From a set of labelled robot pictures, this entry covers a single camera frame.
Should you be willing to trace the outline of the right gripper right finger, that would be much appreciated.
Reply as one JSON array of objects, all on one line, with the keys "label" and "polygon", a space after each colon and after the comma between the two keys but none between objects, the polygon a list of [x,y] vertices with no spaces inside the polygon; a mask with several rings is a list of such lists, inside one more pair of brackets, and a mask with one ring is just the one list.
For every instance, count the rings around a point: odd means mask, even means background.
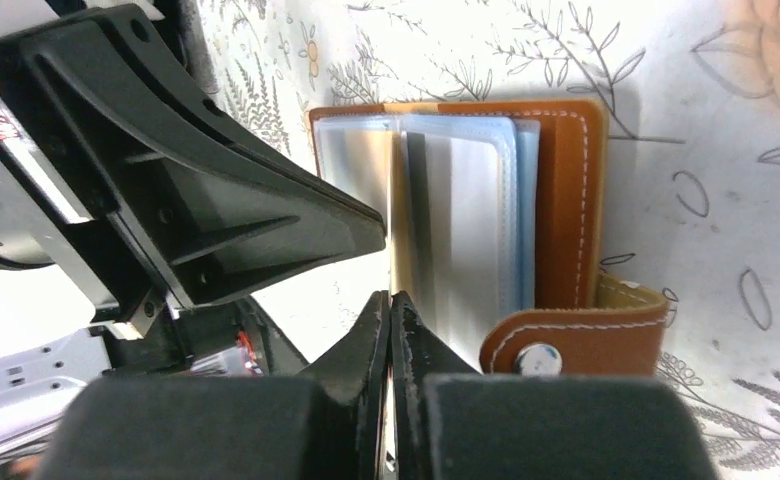
[{"label": "right gripper right finger", "polygon": [[602,295],[589,310],[525,311],[474,370],[410,296],[390,310],[401,479],[713,479],[683,402],[653,376],[663,302]]}]

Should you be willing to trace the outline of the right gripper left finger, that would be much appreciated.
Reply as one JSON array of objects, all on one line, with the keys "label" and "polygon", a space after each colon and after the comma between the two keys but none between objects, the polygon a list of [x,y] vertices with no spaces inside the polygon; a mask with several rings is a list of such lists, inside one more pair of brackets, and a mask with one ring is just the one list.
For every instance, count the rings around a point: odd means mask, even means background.
[{"label": "right gripper left finger", "polygon": [[377,479],[390,299],[294,375],[101,378],[68,407],[38,479]]}]

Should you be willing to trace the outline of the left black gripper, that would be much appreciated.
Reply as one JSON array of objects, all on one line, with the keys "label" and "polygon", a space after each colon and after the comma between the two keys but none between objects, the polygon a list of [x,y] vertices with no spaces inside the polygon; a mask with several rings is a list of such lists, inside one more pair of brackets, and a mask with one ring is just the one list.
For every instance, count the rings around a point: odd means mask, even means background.
[{"label": "left black gripper", "polygon": [[208,97],[133,3],[0,3],[0,270],[58,266],[117,340],[381,250],[380,215]]}]

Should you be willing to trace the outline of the brown leather card holder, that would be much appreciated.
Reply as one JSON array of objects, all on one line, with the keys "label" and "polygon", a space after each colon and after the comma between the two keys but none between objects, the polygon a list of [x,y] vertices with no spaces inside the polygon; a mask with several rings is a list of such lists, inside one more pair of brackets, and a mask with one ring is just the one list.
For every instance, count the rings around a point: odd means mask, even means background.
[{"label": "brown leather card holder", "polygon": [[[543,375],[651,376],[660,357],[667,299],[599,268],[608,115],[598,100],[382,103],[320,107],[323,118],[431,113],[538,120],[536,302],[484,339],[486,373],[514,373],[539,357]],[[546,348],[550,357],[542,357]]]}]

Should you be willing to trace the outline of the silver grey credit card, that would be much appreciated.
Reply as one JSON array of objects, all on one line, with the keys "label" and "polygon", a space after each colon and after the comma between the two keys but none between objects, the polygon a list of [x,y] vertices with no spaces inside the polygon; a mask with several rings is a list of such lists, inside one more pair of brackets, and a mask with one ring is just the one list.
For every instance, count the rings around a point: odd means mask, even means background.
[{"label": "silver grey credit card", "polygon": [[503,160],[494,143],[480,139],[431,132],[407,140],[426,317],[477,366],[485,338],[517,302]]}]

